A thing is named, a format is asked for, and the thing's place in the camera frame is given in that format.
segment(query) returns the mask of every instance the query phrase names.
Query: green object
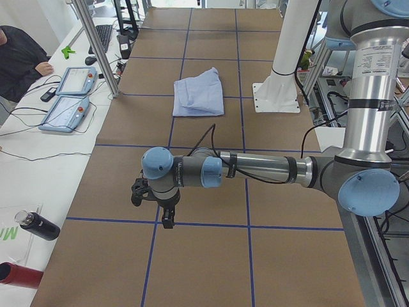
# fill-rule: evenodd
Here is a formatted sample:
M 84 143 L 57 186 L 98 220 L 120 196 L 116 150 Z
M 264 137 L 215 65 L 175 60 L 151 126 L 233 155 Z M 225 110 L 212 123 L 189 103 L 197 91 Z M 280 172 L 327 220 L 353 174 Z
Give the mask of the green object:
M 61 52 L 64 54 L 65 59 L 70 58 L 70 53 L 75 53 L 75 51 L 72 50 L 70 46 L 66 46 L 64 49 L 61 50 Z
M 313 52 L 310 50 L 307 50 L 304 52 L 304 55 L 302 56 L 302 59 L 299 65 L 299 67 L 301 67 L 302 70 L 307 70 L 309 68 L 309 58 L 312 55 L 313 55 Z

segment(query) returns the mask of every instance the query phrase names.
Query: phone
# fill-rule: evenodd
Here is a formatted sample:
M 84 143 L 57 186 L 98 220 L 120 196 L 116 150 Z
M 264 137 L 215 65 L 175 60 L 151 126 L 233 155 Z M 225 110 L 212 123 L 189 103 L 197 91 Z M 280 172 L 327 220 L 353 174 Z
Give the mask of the phone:
M 44 93 L 44 95 L 42 95 L 42 96 L 40 97 L 40 99 L 41 99 L 42 101 L 44 101 L 44 102 L 50 101 L 50 99 L 56 95 L 56 90 L 57 90 L 57 88 L 49 88 L 49 90 L 46 91 L 46 92 Z

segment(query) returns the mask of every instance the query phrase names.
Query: black cable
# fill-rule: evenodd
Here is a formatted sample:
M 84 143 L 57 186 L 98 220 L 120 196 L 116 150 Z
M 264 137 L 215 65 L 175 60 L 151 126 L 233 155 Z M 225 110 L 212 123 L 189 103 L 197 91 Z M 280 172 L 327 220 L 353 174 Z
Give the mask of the black cable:
M 409 223 L 409 219 L 405 219 L 401 216 L 397 216 L 395 212 L 391 212 L 389 211 L 390 214 L 392 214 L 393 216 L 396 216 L 398 219 L 401 219 L 402 221 L 408 222 Z
M 87 94 L 85 97 L 89 97 L 89 96 L 91 96 L 92 94 L 94 94 L 105 82 L 106 82 L 106 81 L 102 81 L 100 84 L 98 84 L 98 86 L 97 86 L 91 93 Z M 92 104 L 93 106 L 95 106 L 95 110 L 94 110 L 94 112 L 93 112 L 93 114 L 92 114 L 92 118 L 91 118 L 91 121 L 90 121 L 89 124 L 88 124 L 88 127 L 86 128 L 85 131 L 78 131 L 78 130 L 75 130 L 75 129 L 73 129 L 73 131 L 76 131 L 76 132 L 81 133 L 81 134 L 83 134 L 83 133 L 85 133 L 85 132 L 88 131 L 88 129 L 89 129 L 90 125 L 91 125 L 92 119 L 94 118 L 94 114 L 95 114 L 95 112 L 96 112 L 96 109 L 97 109 L 97 106 L 96 106 L 96 105 L 94 105 L 92 102 L 89 102 L 89 103 Z M 0 105 L 8 112 L 8 110 L 3 106 L 2 103 L 0 103 Z M 25 126 L 27 126 L 27 127 L 29 127 L 29 128 L 28 128 L 28 129 L 22 129 L 22 130 L 14 131 L 14 132 L 9 132 L 9 133 L 0 134 L 0 137 L 2 137 L 2 136 L 8 136 L 8 135 L 10 135 L 10 134 L 16 134 L 16 133 L 19 133 L 19 132 L 24 132 L 24 131 L 27 131 L 27 130 L 30 130 L 30 129 L 33 129 L 33 128 L 37 128 L 37 127 L 42 126 L 42 125 L 45 125 L 45 124 L 50 125 L 50 126 L 53 126 L 53 127 L 67 127 L 67 126 L 64 126 L 64 125 L 55 126 L 55 125 L 51 124 L 50 122 L 51 122 L 52 120 L 55 120 L 59 115 L 63 114 L 66 110 L 70 109 L 70 108 L 73 107 L 74 105 L 72 105 L 72 106 L 66 108 L 65 110 L 63 110 L 62 112 L 60 112 L 57 116 L 55 116 L 54 118 L 50 119 L 49 121 L 44 122 L 44 123 L 40 123 L 40 124 L 38 124 L 38 125 L 28 125 L 27 123 L 24 122 L 24 120 L 22 120 L 21 118 L 19 118 L 17 115 L 10 113 L 12 116 L 14 116 L 14 117 L 16 117 L 17 119 L 19 119 L 19 120 L 23 123 L 23 125 L 25 125 Z
M 384 250 L 385 250 L 385 252 L 387 254 L 387 257 L 388 257 L 388 260 L 389 260 L 389 263 L 390 263 L 390 268 L 392 269 L 392 272 L 394 273 L 396 280 L 399 281 L 398 286 L 399 286 L 400 291 L 403 294 L 403 299 L 405 300 L 406 306 L 409 306 L 409 301 L 408 301 L 408 298 L 405 295 L 405 289 L 403 288 L 403 285 L 402 285 L 403 280 L 401 279 L 401 277 L 399 276 L 399 274 L 398 274 L 398 272 L 396 270 L 396 266 L 395 266 L 396 259 L 392 257 L 392 255 L 391 255 L 391 253 L 389 251 L 389 248 L 388 248 L 388 245 L 386 243 L 385 237 L 382 235 L 382 231 L 381 231 L 381 229 L 379 227 L 378 218 L 374 217 L 374 223 L 375 223 L 376 229 L 378 230 L 378 233 L 380 233 L 380 239 L 382 241 Z
M 213 150 L 213 153 L 214 153 L 214 154 L 216 155 L 216 157 L 218 157 L 225 165 L 229 166 L 229 168 L 230 168 L 230 167 L 231 167 L 230 163 L 228 163 L 228 162 L 226 162 L 225 160 L 223 160 L 223 158 L 220 156 L 220 154 L 218 154 L 218 153 L 216 152 L 215 144 L 214 144 L 214 134 L 215 134 L 216 124 L 213 124 L 213 125 L 214 125 L 214 127 L 212 126 L 212 150 Z M 285 183 L 286 183 L 286 182 L 281 182 L 281 181 L 278 181 L 278 180 L 275 180 L 275 181 L 265 180 L 265 179 L 259 178 L 259 177 L 257 177 L 257 176 L 254 176 L 253 174 L 250 174 L 250 173 L 248 173 L 248 172 L 246 172 L 246 171 L 243 171 L 243 170 L 241 170 L 241 169 L 239 169 L 239 168 L 236 168 L 236 171 L 238 171 L 239 173 L 241 173 L 241 174 L 243 174 L 243 175 L 245 175 L 245 176 L 247 176 L 247 177 L 249 177 L 249 178 L 252 178 L 252 179 L 254 179 L 254 180 L 257 180 L 257 181 L 260 181 L 260 182 L 264 182 L 265 184 L 285 184 Z
M 211 130 L 216 129 L 216 124 L 214 123 L 213 125 L 210 126 L 209 129 L 207 129 L 207 131 L 202 135 L 202 137 L 200 138 L 200 140 L 193 146 L 192 150 L 186 155 L 187 157 L 191 156 L 192 153 L 197 149 L 197 147 L 200 145 L 200 143 L 202 143 L 202 141 L 205 139 L 205 137 L 208 135 L 208 133 Z
M 328 94 L 327 94 L 327 96 L 329 96 L 329 95 L 334 95 L 334 96 L 339 97 L 339 98 L 341 98 L 342 100 L 348 102 L 348 96 L 341 95 L 341 94 L 338 93 L 337 91 L 329 91 Z
M 409 158 L 391 158 L 392 161 L 409 161 Z
M 44 158 L 29 159 L 29 158 L 26 158 L 26 157 L 21 157 L 19 155 L 13 155 L 12 153 L 5 152 L 4 150 L 0 150 L 0 152 L 4 153 L 6 155 L 11 155 L 12 157 L 24 159 L 24 160 L 29 161 L 29 162 L 35 162 L 35 161 L 39 161 L 39 160 L 46 160 L 46 159 L 61 157 L 61 156 L 66 156 L 66 155 L 88 155 L 88 156 L 91 155 L 90 153 L 72 152 L 72 153 L 58 153 L 56 155 L 50 155 L 50 156 L 44 157 Z
M 394 173 L 393 171 L 391 171 L 390 173 L 392 173 L 396 178 L 399 178 L 399 175 L 397 173 Z M 407 190 L 409 192 L 409 184 L 405 180 L 400 181 L 399 183 L 403 183 L 406 186 L 406 188 L 407 188 Z M 398 214 L 398 213 L 404 211 L 405 209 L 407 209 L 408 207 L 409 207 L 409 201 L 405 206 L 403 206 L 399 210 L 396 210 L 396 211 L 393 211 L 393 212 L 388 211 L 388 210 L 385 211 L 385 219 L 383 220 L 382 224 L 380 225 L 380 229 L 382 230 L 382 234 L 385 235 L 387 233 L 387 231 L 389 230 L 390 215 Z
M 0 101 L 0 106 L 3 107 L 3 109 L 10 115 L 11 112 L 6 108 L 6 106 Z
M 327 120 L 326 122 L 323 122 L 323 123 L 321 123 L 321 124 L 319 124 L 319 125 L 317 125 L 317 126 L 313 126 L 313 127 L 311 127 L 310 129 L 308 129 L 307 132 L 304 134 L 304 137 L 303 137 L 302 143 L 301 143 L 301 159 L 302 159 L 303 156 L 304 156 L 305 139 L 307 138 L 307 135 L 308 135 L 308 133 L 310 133 L 310 131 L 314 130 L 314 129 L 317 128 L 317 127 L 321 127 L 321 126 L 327 125 L 327 124 L 329 124 L 330 122 L 333 122 L 334 120 L 337 120 L 337 119 L 339 119 L 339 118 L 341 118 L 341 117 L 343 117 L 343 116 L 345 116 L 345 115 L 347 115 L 347 114 L 348 114 L 348 110 L 346 110 L 345 112 L 341 113 L 340 115 L 337 115 L 336 117 L 334 117 L 334 118 L 331 119 L 331 120 Z
M 333 103 L 329 93 L 327 94 L 327 98 L 328 98 L 328 100 L 330 102 L 332 113 L 334 114 L 334 116 L 337 116 L 337 111 L 335 110 L 334 103 Z M 341 124 L 338 121 L 337 121 L 337 125 L 338 125 L 338 127 L 341 127 Z
M 117 59 L 115 59 L 114 61 L 112 61 L 112 62 L 109 62 L 108 64 L 112 64 L 112 63 L 114 63 L 114 62 L 116 62 L 116 61 L 121 61 L 122 60 L 122 58 L 120 58 L 119 56 L 117 56 L 116 54 L 115 54 L 115 56 L 117 57 Z
M 32 91 L 34 91 L 34 90 L 37 90 L 38 88 L 41 88 L 42 86 L 49 85 L 49 84 L 59 84 L 59 83 L 60 83 L 60 81 L 54 81 L 54 82 L 43 83 L 43 84 L 41 84 L 41 85 L 38 85 L 38 86 L 36 86 L 36 87 L 34 87 L 34 88 L 31 88 L 30 90 L 26 91 L 26 93 L 24 94 L 24 96 L 26 96 L 28 93 L 30 93 L 30 92 L 32 92 Z
M 43 109 L 37 109 L 36 107 L 16 107 L 15 109 L 12 109 L 10 112 L 9 112 L 9 114 L 12 114 L 14 111 L 16 111 L 16 110 L 37 110 L 37 111 L 41 111 L 41 112 L 44 112 L 44 113 L 47 113 L 48 111 L 47 110 L 43 110 Z
M 53 77 L 59 77 L 59 80 L 60 80 L 60 81 L 63 80 L 63 78 L 62 78 L 60 75 L 52 75 L 52 76 L 48 77 L 48 78 L 44 81 L 44 84 L 45 84 L 49 79 L 52 79 Z
M 211 125 L 210 128 L 207 129 L 207 131 L 202 135 L 202 137 L 200 138 L 200 140 L 194 145 L 193 149 L 187 154 L 187 156 L 192 155 L 192 153 L 197 149 L 197 147 L 200 145 L 200 143 L 203 141 L 203 139 L 208 135 L 208 133 L 209 133 L 210 131 L 212 131 L 211 141 L 212 141 L 212 150 L 213 150 L 213 153 L 214 153 L 215 156 L 218 157 L 225 165 L 229 166 L 229 168 L 230 168 L 230 167 L 231 167 L 230 163 L 228 163 L 228 162 L 226 162 L 225 160 L 223 160 L 223 158 L 220 156 L 220 154 L 218 154 L 218 153 L 216 152 L 216 149 L 215 149 L 215 140 L 214 140 L 214 137 L 215 137 L 215 129 L 216 129 L 216 124 L 214 123 L 214 124 Z M 266 183 L 266 184 L 285 184 L 285 183 L 286 183 L 286 182 L 281 182 L 281 181 L 269 181 L 269 180 L 265 180 L 265 179 L 259 178 L 259 177 L 257 177 L 257 176 L 254 176 L 254 175 L 252 175 L 252 174 L 250 174 L 250 173 L 248 173 L 248 172 L 246 172 L 246 171 L 243 171 L 243 170 L 241 170 L 241 169 L 239 169 L 239 168 L 236 168 L 236 171 L 238 171 L 239 173 L 241 173 L 241 174 L 243 174 L 243 175 L 245 175 L 245 176 L 247 176 L 247 177 L 249 177 L 249 178 L 252 178 L 252 179 L 257 180 L 257 181 L 264 182 L 264 183 Z
M 394 152 L 402 152 L 406 150 L 406 148 L 408 147 L 408 144 L 406 144 L 406 141 L 405 141 L 405 130 L 402 131 L 402 140 L 403 140 L 403 143 L 405 144 L 405 147 L 403 147 L 403 149 L 394 149 Z
M 298 76 L 297 76 L 297 68 L 298 68 L 298 65 L 300 64 L 300 62 L 301 62 L 301 60 L 302 60 L 302 57 L 304 56 L 304 51 L 305 51 L 305 48 L 307 47 L 309 37 L 310 37 L 310 35 L 311 35 L 311 33 L 312 33 L 313 29 L 314 29 L 315 20 L 317 19 L 317 16 L 318 16 L 318 14 L 319 14 L 319 12 L 320 12 L 321 2 L 322 2 L 322 0 L 319 0 L 319 1 L 318 1 L 317 7 L 316 7 L 315 12 L 314 12 L 314 17 L 313 17 L 313 19 L 312 19 L 312 21 L 311 21 L 311 23 L 310 23 L 310 25 L 309 25 L 309 29 L 308 29 L 307 36 L 306 36 L 305 41 L 304 41 L 304 45 L 302 46 L 302 50 L 301 50 L 300 56 L 298 57 L 297 67 L 295 67 L 295 71 L 294 71 L 295 82 L 296 82 L 296 84 L 298 85 L 298 87 L 300 88 L 301 93 L 302 93 L 302 95 L 304 96 L 305 103 L 307 104 L 307 106 L 309 106 L 309 99 L 308 99 L 308 97 L 307 97 L 307 94 L 306 94 L 305 91 L 304 91 L 304 85 L 302 85 L 302 83 L 301 83 L 300 80 L 298 79 Z

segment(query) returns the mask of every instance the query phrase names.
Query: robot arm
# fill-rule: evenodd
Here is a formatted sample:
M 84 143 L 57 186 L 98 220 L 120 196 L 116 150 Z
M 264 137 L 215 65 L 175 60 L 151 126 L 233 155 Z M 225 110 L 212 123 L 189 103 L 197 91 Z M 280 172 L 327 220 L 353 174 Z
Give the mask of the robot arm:
M 132 203 L 157 201 L 164 227 L 172 228 L 179 188 L 218 187 L 223 175 L 237 175 L 318 189 L 360 216 L 390 209 L 399 183 L 389 172 L 385 144 L 401 46 L 409 37 L 409 2 L 331 0 L 328 16 L 327 38 L 350 39 L 357 49 L 342 149 L 330 157 L 294 159 L 207 148 L 173 157 L 165 148 L 152 148 L 142 158 L 143 177 L 132 186 Z

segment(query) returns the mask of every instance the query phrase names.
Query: blue joint cap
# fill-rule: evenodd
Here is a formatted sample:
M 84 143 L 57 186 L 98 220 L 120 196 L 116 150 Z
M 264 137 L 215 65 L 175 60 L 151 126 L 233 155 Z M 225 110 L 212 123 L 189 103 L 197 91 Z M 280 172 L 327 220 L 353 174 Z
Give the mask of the blue joint cap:
M 344 182 L 338 202 L 358 216 L 378 216 L 392 208 L 399 190 L 399 182 L 386 169 L 366 169 Z
M 207 157 L 200 174 L 203 187 L 220 187 L 222 184 L 222 161 L 216 157 Z
M 145 152 L 141 162 L 144 176 L 155 180 L 164 177 L 171 170 L 173 155 L 166 148 L 154 147 Z
M 409 17 L 408 0 L 371 0 L 373 5 L 382 13 L 395 18 Z
M 333 51 L 352 51 L 356 49 L 351 40 L 342 40 L 339 38 L 325 37 L 325 45 L 328 49 Z

